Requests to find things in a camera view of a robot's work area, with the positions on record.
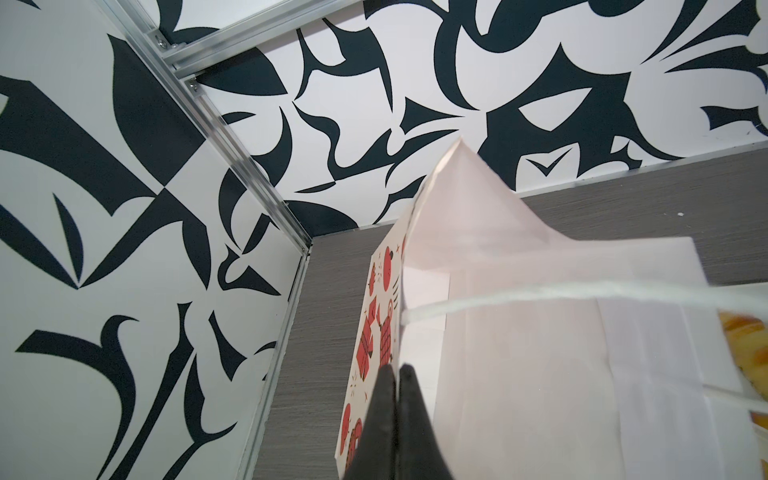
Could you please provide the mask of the red white paper bag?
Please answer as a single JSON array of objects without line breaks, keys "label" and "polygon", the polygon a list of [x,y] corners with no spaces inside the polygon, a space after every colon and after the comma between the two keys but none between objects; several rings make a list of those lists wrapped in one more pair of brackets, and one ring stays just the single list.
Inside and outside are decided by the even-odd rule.
[{"label": "red white paper bag", "polygon": [[767,401],[744,394],[688,237],[573,240],[463,142],[373,253],[335,461],[379,369],[416,371],[452,479],[763,479]]}]

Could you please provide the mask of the twisted fake bread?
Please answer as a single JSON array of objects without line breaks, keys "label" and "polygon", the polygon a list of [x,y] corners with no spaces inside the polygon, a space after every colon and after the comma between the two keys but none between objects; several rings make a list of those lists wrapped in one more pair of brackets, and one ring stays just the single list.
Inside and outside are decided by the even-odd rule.
[{"label": "twisted fake bread", "polygon": [[767,401],[767,325],[743,314],[720,311],[719,320],[744,394]]}]

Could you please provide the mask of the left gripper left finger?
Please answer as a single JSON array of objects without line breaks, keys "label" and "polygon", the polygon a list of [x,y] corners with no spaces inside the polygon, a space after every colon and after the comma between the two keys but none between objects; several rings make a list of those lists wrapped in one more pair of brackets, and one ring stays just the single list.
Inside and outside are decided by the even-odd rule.
[{"label": "left gripper left finger", "polygon": [[343,479],[395,479],[397,429],[396,375],[387,364],[378,371],[359,443]]}]

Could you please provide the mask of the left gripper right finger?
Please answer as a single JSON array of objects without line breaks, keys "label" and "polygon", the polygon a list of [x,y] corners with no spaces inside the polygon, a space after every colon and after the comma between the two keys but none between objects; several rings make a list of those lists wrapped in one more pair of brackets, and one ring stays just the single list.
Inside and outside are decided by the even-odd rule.
[{"label": "left gripper right finger", "polygon": [[412,365],[399,371],[397,478],[451,480]]}]

